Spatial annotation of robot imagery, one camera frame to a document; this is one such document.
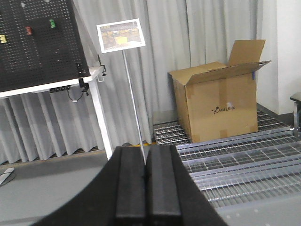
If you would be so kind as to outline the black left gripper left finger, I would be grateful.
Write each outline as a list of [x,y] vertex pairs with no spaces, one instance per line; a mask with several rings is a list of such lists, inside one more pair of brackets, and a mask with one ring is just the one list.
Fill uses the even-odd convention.
[[143,226],[146,218],[145,164],[138,147],[121,148],[116,226]]

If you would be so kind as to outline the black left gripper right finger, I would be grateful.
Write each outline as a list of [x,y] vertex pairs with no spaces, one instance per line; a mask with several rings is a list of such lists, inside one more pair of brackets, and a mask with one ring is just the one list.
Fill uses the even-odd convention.
[[170,148],[154,145],[146,161],[146,210],[150,226],[181,226]]

